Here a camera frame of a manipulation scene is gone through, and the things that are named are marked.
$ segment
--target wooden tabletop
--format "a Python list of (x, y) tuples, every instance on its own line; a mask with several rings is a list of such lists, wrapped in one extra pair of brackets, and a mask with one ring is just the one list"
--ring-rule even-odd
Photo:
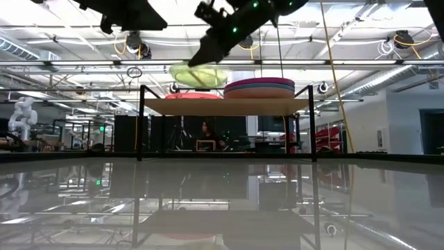
[(291, 115), (308, 106), (306, 99), (145, 99), (161, 115)]

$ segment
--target stack of plates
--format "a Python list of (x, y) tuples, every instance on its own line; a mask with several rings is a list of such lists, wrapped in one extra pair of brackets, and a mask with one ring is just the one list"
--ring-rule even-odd
[(225, 86), (226, 99), (294, 98), (294, 82), (277, 77), (252, 78)]

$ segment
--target yellow cable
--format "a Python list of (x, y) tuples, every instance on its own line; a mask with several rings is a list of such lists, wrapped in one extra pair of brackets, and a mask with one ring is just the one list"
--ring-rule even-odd
[(415, 52), (416, 56), (418, 57), (419, 60), (421, 60), (421, 56), (419, 55), (418, 51), (415, 49), (414, 46), (411, 47), (411, 49), (413, 49), (413, 52)]
[(430, 34), (429, 39), (427, 39), (427, 40), (425, 40), (425, 41), (422, 41), (422, 42), (419, 42), (419, 43), (416, 43), (416, 44), (408, 44), (408, 43), (400, 42), (400, 41), (396, 40), (396, 38), (397, 38), (398, 36), (399, 36), (399, 35), (395, 35), (395, 37), (393, 38), (393, 39), (395, 40), (395, 42), (397, 42), (398, 44), (405, 45), (405, 46), (418, 46), (418, 45), (422, 45), (422, 44), (424, 44), (424, 43), (426, 43), (426, 42), (429, 42), (429, 41), (433, 38), (433, 35)]
[(125, 54), (125, 52), (126, 52), (126, 38), (127, 38), (127, 36), (125, 36), (125, 44), (123, 45), (123, 52), (120, 52), (120, 51), (117, 49), (117, 36), (116, 36), (116, 39), (114, 39), (114, 50), (115, 50), (116, 53), (119, 54), (119, 55), (123, 55), (123, 54)]
[(256, 45), (256, 47), (254, 47), (254, 48), (249, 48), (249, 49), (247, 49), (247, 48), (242, 47), (241, 45), (238, 45), (238, 46), (239, 46), (241, 49), (243, 49), (243, 50), (249, 50), (249, 51), (250, 51), (251, 60), (253, 59), (253, 51), (259, 47), (259, 45)]
[[(324, 13), (323, 0), (320, 0), (319, 2), (321, 4), (322, 19), (323, 19), (324, 31), (325, 31), (325, 40), (327, 41), (327, 47), (328, 47), (328, 56), (330, 57), (330, 62), (333, 62), (332, 48), (330, 46), (330, 41), (328, 39), (327, 24), (325, 22), (325, 13)], [(334, 72), (334, 64), (330, 63), (330, 65), (332, 67), (334, 88), (336, 89), (336, 93), (338, 94), (339, 105), (341, 107), (342, 115), (344, 116), (345, 131), (346, 131), (347, 137), (348, 137), (348, 139), (350, 141), (350, 149), (351, 149), (352, 153), (354, 153), (355, 152), (355, 148), (353, 147), (352, 136), (350, 134), (350, 129), (348, 128), (347, 116), (345, 114), (341, 93), (339, 91), (338, 81), (336, 80), (336, 73)], [(351, 213), (352, 213), (353, 186), (355, 184), (355, 167), (353, 165), (351, 166), (350, 175), (351, 175), (351, 177), (350, 177), (350, 198), (349, 198), (349, 201), (348, 201), (347, 224), (345, 225), (344, 250), (347, 250), (347, 240), (348, 240), (350, 216), (351, 216)]]

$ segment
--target white robot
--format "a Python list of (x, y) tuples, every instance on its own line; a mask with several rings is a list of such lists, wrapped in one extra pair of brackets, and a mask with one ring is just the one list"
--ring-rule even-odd
[(32, 97), (20, 97), (19, 101), (14, 105), (14, 113), (8, 122), (8, 130), (12, 133), (18, 133), (20, 128), (20, 138), (23, 141), (29, 140), (31, 125), (37, 123), (37, 112), (32, 109), (34, 99)]

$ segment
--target pink plate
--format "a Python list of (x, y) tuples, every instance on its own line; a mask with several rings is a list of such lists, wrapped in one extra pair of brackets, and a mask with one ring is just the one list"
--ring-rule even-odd
[(281, 99), (294, 98), (294, 92), (278, 87), (254, 87), (241, 90), (233, 90), (224, 94), (226, 99)]

